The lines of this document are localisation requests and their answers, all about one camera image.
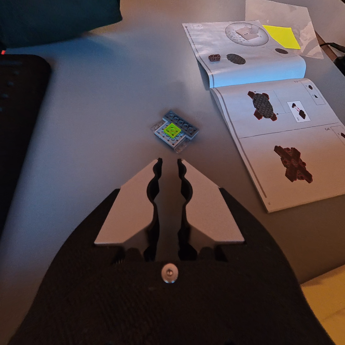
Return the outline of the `yellow plastic parts bin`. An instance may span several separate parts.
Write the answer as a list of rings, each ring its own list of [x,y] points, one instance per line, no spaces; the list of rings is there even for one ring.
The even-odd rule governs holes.
[[[345,344],[345,266],[301,284],[314,314],[335,344]]]

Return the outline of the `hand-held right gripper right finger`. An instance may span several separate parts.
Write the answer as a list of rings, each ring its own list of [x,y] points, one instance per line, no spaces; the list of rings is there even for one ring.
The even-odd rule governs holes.
[[[219,187],[185,160],[178,159],[178,172],[186,199],[178,232],[179,258],[195,260],[204,247],[243,243]]]

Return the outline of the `yellow sticky note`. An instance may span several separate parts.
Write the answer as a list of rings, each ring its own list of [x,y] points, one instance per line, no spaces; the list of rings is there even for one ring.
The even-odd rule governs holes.
[[[270,25],[263,25],[263,27],[270,34],[270,36],[284,48],[301,49],[291,27],[278,27]]]

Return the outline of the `instruction booklet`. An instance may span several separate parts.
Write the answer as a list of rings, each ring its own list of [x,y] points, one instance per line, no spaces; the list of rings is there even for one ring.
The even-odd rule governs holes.
[[[267,211],[343,195],[344,125],[305,60],[258,20],[183,28]]]

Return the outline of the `grey desk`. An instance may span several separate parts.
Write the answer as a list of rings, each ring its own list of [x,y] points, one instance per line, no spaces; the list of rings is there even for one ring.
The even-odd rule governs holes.
[[[150,127],[169,109],[199,127],[181,157],[270,231],[304,282],[344,264],[344,196],[267,214],[182,28],[243,20],[245,1],[121,1],[123,21],[36,54],[53,75],[1,239],[1,287],[36,286],[76,226],[163,158],[158,260],[178,259],[177,158]]]

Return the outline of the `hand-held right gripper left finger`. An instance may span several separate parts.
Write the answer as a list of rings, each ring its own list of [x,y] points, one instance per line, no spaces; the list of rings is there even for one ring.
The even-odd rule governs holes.
[[[95,245],[137,248],[146,261],[155,260],[159,219],[154,199],[161,174],[162,159],[158,158],[121,186]]]

